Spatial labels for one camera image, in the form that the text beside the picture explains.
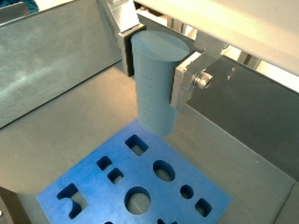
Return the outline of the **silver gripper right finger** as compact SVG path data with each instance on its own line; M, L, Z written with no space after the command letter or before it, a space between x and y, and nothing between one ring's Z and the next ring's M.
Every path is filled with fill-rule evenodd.
M220 58L226 43L202 31L196 33L195 50L174 70L171 106L178 109L191 98L195 88L207 89L212 75L206 72Z

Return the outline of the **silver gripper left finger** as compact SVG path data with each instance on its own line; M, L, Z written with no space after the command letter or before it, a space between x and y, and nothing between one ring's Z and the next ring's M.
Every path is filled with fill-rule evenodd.
M145 29L139 22L133 0L97 0L121 52L125 75L135 74L131 38Z

